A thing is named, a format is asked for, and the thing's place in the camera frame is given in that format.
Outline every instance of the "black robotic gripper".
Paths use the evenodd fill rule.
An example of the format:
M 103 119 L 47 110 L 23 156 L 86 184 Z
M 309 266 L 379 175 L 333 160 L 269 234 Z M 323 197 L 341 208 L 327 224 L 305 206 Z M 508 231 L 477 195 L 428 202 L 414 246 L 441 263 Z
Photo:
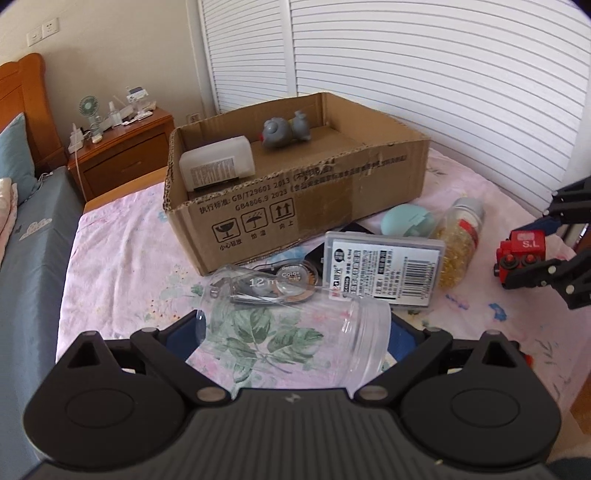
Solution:
M 353 399 L 243 389 L 232 400 L 185 363 L 204 329 L 191 312 L 126 340 L 81 333 L 25 411 L 45 457 L 26 478 L 554 478 L 543 462 L 560 412 L 500 332 L 415 331 L 420 345 Z

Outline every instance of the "gold beads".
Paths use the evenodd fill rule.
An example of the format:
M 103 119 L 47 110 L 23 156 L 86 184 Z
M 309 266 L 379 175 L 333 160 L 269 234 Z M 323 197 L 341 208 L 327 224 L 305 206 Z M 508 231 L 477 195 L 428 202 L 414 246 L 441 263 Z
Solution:
M 455 287 L 464 278 L 466 270 L 475 251 L 474 240 L 466 230 L 459 225 L 439 228 L 435 238 L 443 240 L 446 252 L 439 276 L 441 288 Z

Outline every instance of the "product label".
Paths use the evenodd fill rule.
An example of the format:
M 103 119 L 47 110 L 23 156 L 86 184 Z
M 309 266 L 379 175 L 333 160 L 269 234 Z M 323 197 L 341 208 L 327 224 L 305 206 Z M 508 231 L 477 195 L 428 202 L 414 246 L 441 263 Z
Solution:
M 464 219 L 461 219 L 457 224 L 461 229 L 468 232 L 468 235 L 470 235 L 472 237 L 472 241 L 474 242 L 474 248 L 477 248 L 478 247 L 478 232 L 472 226 L 472 224 Z
M 535 240 L 535 233 L 534 232 L 519 232 L 517 234 L 517 240 L 520 242 L 527 242 L 527 241 Z
M 212 183 L 235 179 L 234 157 L 223 158 L 206 165 L 193 167 L 191 168 L 191 178 L 196 189 Z
M 372 296 L 395 305 L 428 306 L 439 250 L 346 241 L 334 241 L 332 247 L 329 287 L 335 292 Z

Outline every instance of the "blue bedsheet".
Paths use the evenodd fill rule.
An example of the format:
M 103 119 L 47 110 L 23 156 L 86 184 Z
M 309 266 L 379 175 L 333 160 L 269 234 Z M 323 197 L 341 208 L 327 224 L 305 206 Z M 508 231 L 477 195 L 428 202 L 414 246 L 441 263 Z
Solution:
M 28 400 L 55 363 L 70 251 L 83 202 L 65 167 L 18 208 L 0 266 L 0 479 L 38 463 L 22 429 Z

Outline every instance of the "product packaging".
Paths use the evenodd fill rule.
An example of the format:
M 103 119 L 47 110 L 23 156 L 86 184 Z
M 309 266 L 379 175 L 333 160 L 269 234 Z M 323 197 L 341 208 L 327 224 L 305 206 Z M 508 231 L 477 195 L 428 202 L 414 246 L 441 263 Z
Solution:
M 306 115 L 311 140 L 264 148 L 265 120 L 295 111 Z M 181 156 L 241 135 L 250 142 L 255 174 L 188 193 Z M 189 261 L 205 275 L 413 200 L 423 189 L 428 148 L 424 134 L 331 93 L 259 103 L 173 132 L 163 208 Z
M 444 253 L 445 244 L 439 240 L 328 232 L 324 239 L 324 286 L 336 298 L 352 293 L 400 308 L 426 308 Z

